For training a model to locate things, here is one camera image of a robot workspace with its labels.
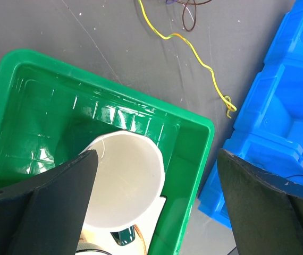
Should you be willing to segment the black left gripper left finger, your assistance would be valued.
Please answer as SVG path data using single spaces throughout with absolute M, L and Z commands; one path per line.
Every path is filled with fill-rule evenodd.
M 75 254 L 97 167 L 87 150 L 0 188 L 0 254 Z

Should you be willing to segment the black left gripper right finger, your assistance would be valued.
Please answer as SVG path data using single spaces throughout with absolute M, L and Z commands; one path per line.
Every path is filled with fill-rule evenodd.
M 217 169 L 239 254 L 303 254 L 303 185 L 225 149 Z

